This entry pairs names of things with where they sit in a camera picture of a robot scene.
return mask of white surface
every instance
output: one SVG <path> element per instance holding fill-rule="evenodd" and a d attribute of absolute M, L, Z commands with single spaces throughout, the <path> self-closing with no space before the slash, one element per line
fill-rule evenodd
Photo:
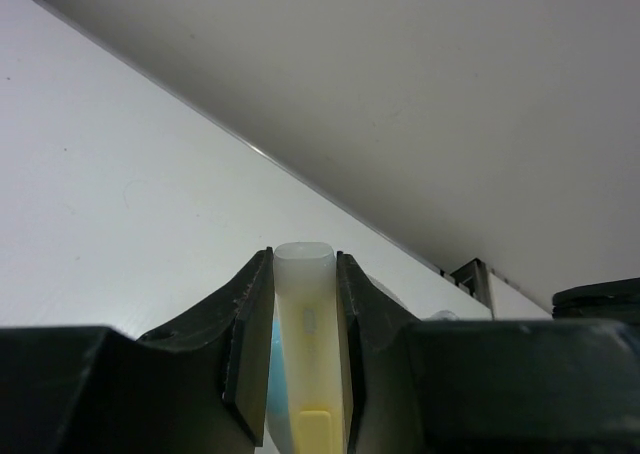
<path fill-rule="evenodd" d="M 38 5 L 0 10 L 0 324 L 136 336 L 300 239 L 354 254 L 420 315 L 488 316 Z"/>
<path fill-rule="evenodd" d="M 489 273 L 489 289 L 496 320 L 552 319 L 551 314 L 523 296 L 517 289 Z"/>
<path fill-rule="evenodd" d="M 446 270 L 638 275 L 638 0 L 48 1 Z"/>

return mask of yellow object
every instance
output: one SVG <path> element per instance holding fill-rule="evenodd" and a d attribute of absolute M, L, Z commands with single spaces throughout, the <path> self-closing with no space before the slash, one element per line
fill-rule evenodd
<path fill-rule="evenodd" d="M 303 411 L 298 416 L 300 454 L 333 454 L 331 414 L 327 411 Z"/>
<path fill-rule="evenodd" d="M 353 403 L 335 266 L 333 249 L 323 243 L 284 244 L 274 253 L 276 305 L 296 454 L 346 453 Z"/>

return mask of blue object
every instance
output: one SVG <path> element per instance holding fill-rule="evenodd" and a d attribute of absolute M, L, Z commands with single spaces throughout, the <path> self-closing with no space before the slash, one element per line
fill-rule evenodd
<path fill-rule="evenodd" d="M 280 322 L 273 321 L 271 330 L 271 361 L 267 388 L 267 428 L 280 454 L 293 454 L 287 380 L 284 373 L 284 355 L 280 337 Z"/>

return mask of white plastic object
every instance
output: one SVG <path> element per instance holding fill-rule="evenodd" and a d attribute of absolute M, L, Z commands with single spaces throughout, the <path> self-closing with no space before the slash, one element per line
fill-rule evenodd
<path fill-rule="evenodd" d="M 352 397 L 333 249 L 283 244 L 274 276 L 294 452 L 343 454 Z"/>

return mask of white wall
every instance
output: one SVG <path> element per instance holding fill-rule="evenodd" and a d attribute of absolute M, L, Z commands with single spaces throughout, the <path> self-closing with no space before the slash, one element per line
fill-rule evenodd
<path fill-rule="evenodd" d="M 447 270 L 638 274 L 638 0 L 48 1 Z"/>
<path fill-rule="evenodd" d="M 318 239 L 428 316 L 484 306 L 30 0 L 0 0 L 0 325 L 139 335 Z"/>
<path fill-rule="evenodd" d="M 552 319 L 551 314 L 492 273 L 489 273 L 489 289 L 496 320 Z"/>

